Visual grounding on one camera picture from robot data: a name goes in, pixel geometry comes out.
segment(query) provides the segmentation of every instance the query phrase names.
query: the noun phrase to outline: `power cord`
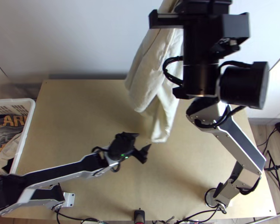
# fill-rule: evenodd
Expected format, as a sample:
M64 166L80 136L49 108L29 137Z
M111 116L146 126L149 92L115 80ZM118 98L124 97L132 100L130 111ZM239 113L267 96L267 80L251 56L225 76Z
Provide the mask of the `power cord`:
M196 213L196 214L194 214L194 215L191 215L191 216L189 216L189 217L187 217L187 218L185 218L185 219L183 219L183 220L177 221L175 224L180 224L180 223L182 223L182 222L205 223L205 222L209 221L209 220L216 214L217 211L221 211L223 214L226 214L226 211L223 211L221 208L219 208L219 205L216 205L215 208L216 208L216 209L213 209L213 210L206 210L206 211L198 212L198 213ZM206 220L198 221L198 222L197 222L197 221L195 221L195 220L191 220L191 219L190 219L190 218L192 218L192 217L194 217L194 216L197 216L197 215L200 215L200 214L206 213L206 212L213 212L213 214L212 214L208 219L206 219Z
M275 127L275 128L272 130L272 132L269 134L269 136L268 136L268 138L266 139L266 141L265 141L264 143L262 143L262 144L257 145L257 147L259 147L259 146L262 146L262 145L265 144L265 147L264 147L264 149L263 149L263 151L262 151L262 154L263 154L263 155L264 155L264 153L265 153L265 151L266 151L266 149L267 149L267 147L268 147L268 142L269 142L269 140L270 140L270 137L271 137L276 131L277 131L277 128Z
M57 220L57 223L58 223L58 224L60 224L60 220L59 220L59 217L58 217L59 215L65 217L65 218L71 219L71 220L78 220L78 221L81 221L81 224L84 223L85 221L98 222L98 223L102 223L102 224L109 224L109 223L107 223L107 222L100 221L100 220L98 220L98 219L96 219L96 218L91 218L91 217L90 217L90 218L85 218L85 219L70 217L70 216L67 216L67 215L64 215L64 214L60 213L60 209L61 209L61 208L59 208L59 209L57 209L56 211L54 211L54 212L56 213L56 220Z

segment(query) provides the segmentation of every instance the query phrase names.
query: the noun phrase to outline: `laundry basket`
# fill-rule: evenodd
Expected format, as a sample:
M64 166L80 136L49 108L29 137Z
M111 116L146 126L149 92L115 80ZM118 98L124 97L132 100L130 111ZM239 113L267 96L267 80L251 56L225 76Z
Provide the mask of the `laundry basket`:
M15 173L18 167L20 157L27 138L29 126L32 120L34 108L35 108L35 101L28 98L0 100L0 114L12 113L17 115L27 116L25 126L23 128L21 138L19 141L19 145L16 150L16 155L13 159L13 164L10 169L10 173Z

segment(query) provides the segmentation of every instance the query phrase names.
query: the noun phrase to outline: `white towel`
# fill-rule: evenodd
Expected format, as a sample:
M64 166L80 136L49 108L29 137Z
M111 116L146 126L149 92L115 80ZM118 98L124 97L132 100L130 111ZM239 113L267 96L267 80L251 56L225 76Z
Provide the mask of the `white towel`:
M176 0L164 0L158 12L171 12L175 3ZM149 30L125 80L134 110L153 117L151 140L155 143L169 137L178 106L172 94L177 85L165 78L162 65L167 58L182 55L182 49L183 29ZM167 69L182 79L182 62L174 62Z

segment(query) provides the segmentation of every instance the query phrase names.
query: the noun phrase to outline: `wooden table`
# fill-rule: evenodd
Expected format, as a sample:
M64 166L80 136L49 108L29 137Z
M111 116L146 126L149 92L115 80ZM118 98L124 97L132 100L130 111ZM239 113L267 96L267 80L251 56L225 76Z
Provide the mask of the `wooden table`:
M224 183L236 161L213 135L186 119L190 103L180 100L171 136L166 143L151 146L144 165L129 158L118 173L62 183L64 191L76 193L74 207L62 212L123 221L132 220L138 208L145 210L147 220L172 215L182 219L208 210L204 193ZM254 141L245 112L236 114L235 120ZM136 141L140 149L150 143L150 123L130 107L122 80L44 81L17 174L78 161L123 131L140 133ZM276 215L265 174L253 193L236 196L232 204L227 215L218 212L214 219ZM7 217L55 219L56 214L38 206L19 208Z

